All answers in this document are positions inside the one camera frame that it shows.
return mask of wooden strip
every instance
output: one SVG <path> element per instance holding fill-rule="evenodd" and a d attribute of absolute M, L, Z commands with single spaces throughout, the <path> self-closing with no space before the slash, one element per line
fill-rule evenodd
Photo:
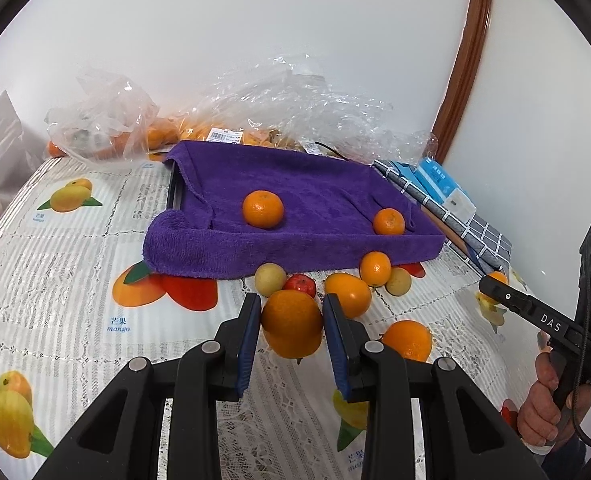
<path fill-rule="evenodd" d="M 491 4 L 492 0 L 469 0 L 460 49 L 455 58 L 447 94 L 433 125 L 433 133 L 439 142 L 435 160 L 440 163 L 443 163 L 447 157 L 469 102 L 482 58 Z"/>

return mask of white wall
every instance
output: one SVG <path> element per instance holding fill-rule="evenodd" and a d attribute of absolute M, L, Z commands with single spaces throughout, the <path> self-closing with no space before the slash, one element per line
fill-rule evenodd
<path fill-rule="evenodd" d="M 553 0 L 494 0 L 492 16 L 445 166 L 512 240 L 538 297 L 573 316 L 591 224 L 591 47 Z"/>
<path fill-rule="evenodd" d="M 0 37 L 0 92 L 44 132 L 50 107 L 82 96 L 86 65 L 130 75 L 173 111 L 236 64 L 307 52 L 336 88 L 392 102 L 400 129 L 416 131 L 439 108 L 467 3 L 32 0 Z"/>

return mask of plastic bag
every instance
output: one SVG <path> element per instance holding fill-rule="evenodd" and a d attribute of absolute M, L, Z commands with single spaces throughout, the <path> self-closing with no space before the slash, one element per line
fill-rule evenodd
<path fill-rule="evenodd" d="M 147 159 L 147 129 L 159 107 L 127 76 L 89 69 L 78 77 L 88 98 L 52 108 L 45 122 L 53 144 L 89 165 Z"/>
<path fill-rule="evenodd" d="M 211 140 L 218 128 L 240 132 L 241 144 L 312 152 L 320 142 L 366 164 L 384 158 L 415 166 L 432 134 L 386 128 L 392 110 L 334 91 L 315 61 L 302 55 L 226 73 L 176 120 L 181 139 Z"/>
<path fill-rule="evenodd" d="M 0 215 L 43 161 L 42 141 L 22 129 L 6 92 L 0 95 Z"/>

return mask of black wire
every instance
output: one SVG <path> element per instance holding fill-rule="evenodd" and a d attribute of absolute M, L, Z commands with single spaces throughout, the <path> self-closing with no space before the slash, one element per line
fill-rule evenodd
<path fill-rule="evenodd" d="M 591 437 L 589 437 L 580 427 L 578 420 L 578 390 L 581 381 L 582 370 L 584 370 L 584 359 L 587 355 L 587 344 L 589 342 L 589 320 L 591 318 L 591 280 L 588 273 L 585 272 L 587 280 L 587 308 L 584 316 L 584 329 L 582 331 L 582 348 L 579 355 L 579 367 L 576 373 L 575 387 L 573 388 L 573 400 L 571 408 L 571 420 L 573 428 L 578 433 L 579 439 L 587 446 L 591 447 Z"/>
<path fill-rule="evenodd" d="M 330 152 L 335 153 L 336 155 L 338 155 L 340 158 L 343 158 L 344 160 L 348 160 L 348 158 L 346 158 L 344 155 L 342 155 L 340 152 L 338 152 L 337 150 L 334 150 L 332 147 L 327 146 L 326 144 L 323 144 L 322 142 L 318 142 L 317 140 L 314 141 L 318 146 L 321 146 L 322 148 L 326 148 L 327 150 L 329 150 Z"/>

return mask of purple cloth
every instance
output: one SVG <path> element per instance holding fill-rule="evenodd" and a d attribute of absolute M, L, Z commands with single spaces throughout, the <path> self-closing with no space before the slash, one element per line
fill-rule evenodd
<path fill-rule="evenodd" d="M 370 166 L 325 156 L 219 142 L 180 142 L 167 160 L 184 177 L 181 210 L 151 223 L 144 261 L 164 274 L 235 279 L 274 262 L 286 272 L 354 269 L 370 251 L 391 263 L 435 258 L 444 235 Z M 252 227 L 242 216 L 250 192 L 282 199 L 284 219 L 274 229 Z M 402 213 L 402 236 L 373 232 L 382 208 Z"/>

